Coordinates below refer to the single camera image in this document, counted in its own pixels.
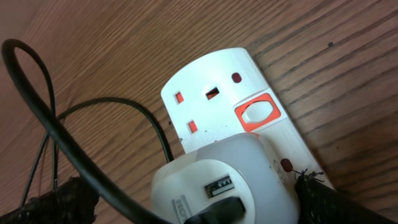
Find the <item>white power strip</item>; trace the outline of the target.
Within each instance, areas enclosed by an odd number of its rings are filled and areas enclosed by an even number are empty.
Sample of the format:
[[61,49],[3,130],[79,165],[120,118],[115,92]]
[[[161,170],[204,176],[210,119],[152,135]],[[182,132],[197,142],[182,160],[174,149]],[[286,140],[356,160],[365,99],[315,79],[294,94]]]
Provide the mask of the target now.
[[292,186],[304,171],[331,185],[246,49],[194,60],[170,78],[161,98],[185,152],[227,139],[227,162],[252,183]]

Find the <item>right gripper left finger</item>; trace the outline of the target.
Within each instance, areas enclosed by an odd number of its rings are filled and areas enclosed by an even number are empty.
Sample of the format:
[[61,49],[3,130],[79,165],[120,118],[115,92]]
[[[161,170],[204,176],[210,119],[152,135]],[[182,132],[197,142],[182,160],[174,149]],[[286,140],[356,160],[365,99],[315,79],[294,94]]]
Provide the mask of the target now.
[[80,177],[1,216],[1,224],[91,224],[99,194]]

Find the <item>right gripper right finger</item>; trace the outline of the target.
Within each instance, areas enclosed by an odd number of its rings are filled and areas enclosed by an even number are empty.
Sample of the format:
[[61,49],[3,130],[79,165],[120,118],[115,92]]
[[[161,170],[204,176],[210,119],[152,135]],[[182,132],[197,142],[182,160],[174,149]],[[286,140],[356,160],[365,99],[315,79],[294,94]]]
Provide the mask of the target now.
[[300,204],[299,224],[395,224],[325,186],[317,178],[322,174],[295,171],[297,181],[294,189]]

